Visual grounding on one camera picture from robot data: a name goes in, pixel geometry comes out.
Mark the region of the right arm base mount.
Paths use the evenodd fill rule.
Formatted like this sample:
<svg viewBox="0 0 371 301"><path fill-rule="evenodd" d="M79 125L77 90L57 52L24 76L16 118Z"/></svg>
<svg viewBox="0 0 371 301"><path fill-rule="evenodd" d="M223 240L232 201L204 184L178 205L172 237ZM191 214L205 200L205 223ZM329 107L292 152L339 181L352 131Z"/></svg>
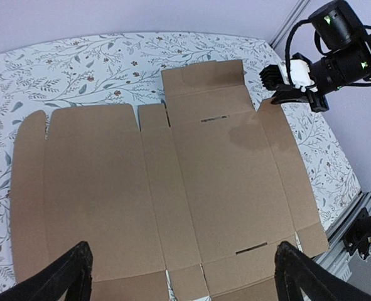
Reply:
<svg viewBox="0 0 371 301"><path fill-rule="evenodd" d="M358 251L360 258L366 260L371 255L371 216L366 208L358 212L343 235L343 243L350 256Z"/></svg>

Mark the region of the brown cardboard box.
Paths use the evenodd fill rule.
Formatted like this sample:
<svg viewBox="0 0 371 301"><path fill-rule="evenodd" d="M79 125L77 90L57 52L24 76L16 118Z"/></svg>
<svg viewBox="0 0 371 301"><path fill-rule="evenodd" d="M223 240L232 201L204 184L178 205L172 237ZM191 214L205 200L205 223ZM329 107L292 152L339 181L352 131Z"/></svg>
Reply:
<svg viewBox="0 0 371 301"><path fill-rule="evenodd" d="M80 241L93 300L275 300L282 241L328 240L279 106L252 105L240 60L162 72L164 103L41 110L14 142L17 282Z"/></svg>

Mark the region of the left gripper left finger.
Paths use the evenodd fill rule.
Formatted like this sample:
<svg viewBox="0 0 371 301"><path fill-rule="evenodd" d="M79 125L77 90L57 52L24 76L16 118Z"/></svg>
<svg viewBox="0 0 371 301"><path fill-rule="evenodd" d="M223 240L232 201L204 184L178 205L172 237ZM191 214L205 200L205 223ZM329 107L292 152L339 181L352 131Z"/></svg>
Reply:
<svg viewBox="0 0 371 301"><path fill-rule="evenodd" d="M0 293L0 300L90 300L93 255L77 243L42 271Z"/></svg>

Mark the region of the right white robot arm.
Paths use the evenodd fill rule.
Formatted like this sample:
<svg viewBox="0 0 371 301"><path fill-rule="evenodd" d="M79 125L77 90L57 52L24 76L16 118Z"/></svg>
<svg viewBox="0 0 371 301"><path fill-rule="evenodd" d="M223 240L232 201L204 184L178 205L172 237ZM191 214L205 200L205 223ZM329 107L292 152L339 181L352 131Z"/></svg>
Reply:
<svg viewBox="0 0 371 301"><path fill-rule="evenodd" d="M322 55L312 62L291 54L297 30L314 27L314 43ZM274 94L272 105L307 103L314 113L326 112L326 95L343 87L371 87L371 26L364 25L347 1L326 3L290 30L284 60L260 72L261 82Z"/></svg>

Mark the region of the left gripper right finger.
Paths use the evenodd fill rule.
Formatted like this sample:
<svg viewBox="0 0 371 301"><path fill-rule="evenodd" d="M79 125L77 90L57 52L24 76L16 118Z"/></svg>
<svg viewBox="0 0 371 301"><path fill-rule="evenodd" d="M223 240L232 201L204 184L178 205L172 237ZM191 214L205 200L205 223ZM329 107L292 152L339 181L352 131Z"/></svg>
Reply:
<svg viewBox="0 0 371 301"><path fill-rule="evenodd" d="M275 284L279 300L371 300L371 295L332 275L287 241L276 250Z"/></svg>

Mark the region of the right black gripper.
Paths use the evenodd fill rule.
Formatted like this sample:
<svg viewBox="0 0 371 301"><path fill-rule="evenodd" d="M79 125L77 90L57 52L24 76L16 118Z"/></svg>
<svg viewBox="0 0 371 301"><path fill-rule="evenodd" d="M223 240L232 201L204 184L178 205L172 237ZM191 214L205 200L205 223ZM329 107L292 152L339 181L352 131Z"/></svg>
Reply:
<svg viewBox="0 0 371 301"><path fill-rule="evenodd" d="M312 112L328 111L329 105L325 94L321 91L319 78L315 74L314 63L301 53L296 53L294 59L299 59L307 64L309 68L307 74L313 83L308 85L305 92L301 92L297 89L276 91L271 98L271 104L308 103Z"/></svg>

